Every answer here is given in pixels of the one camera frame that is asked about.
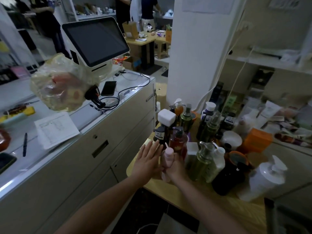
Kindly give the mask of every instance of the monitor screen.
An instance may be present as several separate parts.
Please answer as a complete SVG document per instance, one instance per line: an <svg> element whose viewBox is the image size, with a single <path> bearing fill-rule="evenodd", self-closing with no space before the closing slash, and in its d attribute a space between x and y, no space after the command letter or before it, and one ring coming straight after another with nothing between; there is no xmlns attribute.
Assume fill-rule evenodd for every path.
<svg viewBox="0 0 312 234"><path fill-rule="evenodd" d="M113 17L67 23L62 28L89 67L130 51Z"/></svg>

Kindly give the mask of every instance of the black table leg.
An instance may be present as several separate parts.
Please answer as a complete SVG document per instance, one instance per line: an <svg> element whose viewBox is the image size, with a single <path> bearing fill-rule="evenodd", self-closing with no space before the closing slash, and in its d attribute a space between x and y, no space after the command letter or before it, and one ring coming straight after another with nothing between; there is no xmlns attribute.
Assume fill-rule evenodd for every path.
<svg viewBox="0 0 312 234"><path fill-rule="evenodd" d="M154 41L150 42L150 66L154 66L154 62L155 62L154 48L155 48Z"/></svg>
<svg viewBox="0 0 312 234"><path fill-rule="evenodd" d="M147 69L147 47L146 44L141 46L141 52L142 52L142 69L146 70Z"/></svg>

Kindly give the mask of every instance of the wooden tabletop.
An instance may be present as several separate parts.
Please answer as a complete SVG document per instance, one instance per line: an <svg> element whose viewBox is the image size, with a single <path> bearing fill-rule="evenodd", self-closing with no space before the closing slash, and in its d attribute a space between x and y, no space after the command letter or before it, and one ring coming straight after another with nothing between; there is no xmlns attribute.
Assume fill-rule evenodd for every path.
<svg viewBox="0 0 312 234"><path fill-rule="evenodd" d="M152 36L151 33L147 33L147 32L144 32L144 34L147 35L146 41L135 41L135 39L129 39L129 38L125 37L126 42L127 42L128 44L134 44L134 45L138 45L138 46L143 46L143 45L148 44L148 43L151 43L151 42L153 42L153 41L155 41L155 40L166 42L166 38L164 38L164 37L159 37L159 36L157 36L156 33L155 33L154 36Z"/></svg>
<svg viewBox="0 0 312 234"><path fill-rule="evenodd" d="M148 143L149 140L153 140L153 137L154 132L149 136L145 143ZM135 156L128 166L127 176L131 175L137 156L138 155ZM258 198L253 202L245 202L235 195L235 191L230 192L226 196L220 196L213 190L211 184L194 182L194 185L204 195L212 199L221 208L236 218L247 231L252 234L266 233L266 214L263 198ZM172 183L163 182L160 176L152 178L144 188L196 218L193 209L190 207L180 190Z"/></svg>

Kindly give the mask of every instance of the black smartphone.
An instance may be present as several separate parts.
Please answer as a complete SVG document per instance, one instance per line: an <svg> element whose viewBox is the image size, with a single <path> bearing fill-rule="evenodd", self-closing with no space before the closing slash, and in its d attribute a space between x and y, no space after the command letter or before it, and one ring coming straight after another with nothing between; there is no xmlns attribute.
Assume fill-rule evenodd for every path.
<svg viewBox="0 0 312 234"><path fill-rule="evenodd" d="M0 153L0 174L17 160L16 157L8 153Z"/></svg>
<svg viewBox="0 0 312 234"><path fill-rule="evenodd" d="M102 96L113 96L116 88L116 81L107 81L104 84L103 90L101 92Z"/></svg>

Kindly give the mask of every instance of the plush panda toy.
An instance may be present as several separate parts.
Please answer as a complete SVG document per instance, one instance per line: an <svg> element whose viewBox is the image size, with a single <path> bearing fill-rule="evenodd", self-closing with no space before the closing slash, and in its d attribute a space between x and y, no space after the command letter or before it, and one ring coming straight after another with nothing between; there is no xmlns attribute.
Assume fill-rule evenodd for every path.
<svg viewBox="0 0 312 234"><path fill-rule="evenodd" d="M146 26L146 31L147 31L147 32L151 32L152 29L153 29L153 27L152 27L150 24L148 24L148 25Z"/></svg>

